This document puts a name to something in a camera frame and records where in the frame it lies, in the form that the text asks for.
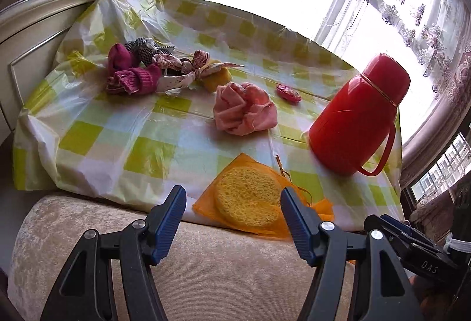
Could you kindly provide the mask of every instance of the round sponge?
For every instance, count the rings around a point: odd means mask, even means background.
[[[252,167],[234,167],[217,182],[215,204],[227,220],[263,228],[280,216],[281,189],[267,173]]]

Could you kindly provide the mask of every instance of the small yellow sponge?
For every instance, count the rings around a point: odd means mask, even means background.
[[[218,86],[223,86],[230,81],[232,81],[232,75],[227,67],[223,67],[218,72],[208,75],[201,80],[204,88],[209,93],[214,93]]]
[[[234,224],[262,228],[280,217],[281,185],[252,167],[235,167],[216,185],[215,204]]]

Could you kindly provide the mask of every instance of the checkered cloth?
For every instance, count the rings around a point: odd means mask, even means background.
[[[105,94],[110,47],[139,37],[175,45],[179,58],[202,49],[213,60],[244,64],[231,70],[234,81],[250,81],[270,94],[278,126],[243,137],[217,131],[215,95],[197,84],[161,95]],[[188,194],[183,218],[198,221],[192,204],[244,152],[276,170],[279,155],[296,185],[314,201],[326,197],[333,203],[335,221],[346,230],[362,229],[369,214],[403,219],[399,116],[381,174],[341,178],[325,169],[309,150],[305,132],[357,71],[274,22],[200,0],[96,0],[67,33],[55,62],[18,119],[13,151],[18,189],[57,186],[149,210],[180,184]],[[279,98],[279,82],[295,88],[302,102],[293,106]],[[374,168],[383,149],[384,144],[366,168]]]
[[[128,41],[124,44],[124,47],[128,51],[135,53],[138,58],[146,66],[152,63],[152,57],[155,54],[170,54],[174,49],[173,46],[162,46],[156,42],[156,40],[149,38],[152,41],[152,45],[147,43],[147,38],[141,37],[135,41]]]

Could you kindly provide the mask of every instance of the red thermos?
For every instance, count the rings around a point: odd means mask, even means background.
[[[309,144],[317,158],[340,175],[356,171],[378,175],[391,152],[397,106],[410,85],[408,73],[386,54],[376,55],[363,73],[354,76],[327,105],[309,129]],[[362,165],[388,136],[374,171]]]

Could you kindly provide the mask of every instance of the thermos handle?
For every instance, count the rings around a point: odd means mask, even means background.
[[[384,148],[384,152],[381,156],[380,162],[378,163],[378,165],[376,166],[374,171],[373,172],[368,172],[368,171],[366,171],[366,169],[364,169],[362,167],[360,167],[358,169],[358,171],[361,172],[363,175],[366,175],[366,176],[376,176],[376,175],[378,175],[382,171],[384,166],[386,165],[386,162],[388,161],[388,157],[389,157],[389,154],[391,153],[392,145],[394,144],[395,137],[396,137],[396,125],[393,122],[393,123],[391,123],[391,127],[389,129],[389,136],[388,136],[388,141],[386,143],[386,147]]]

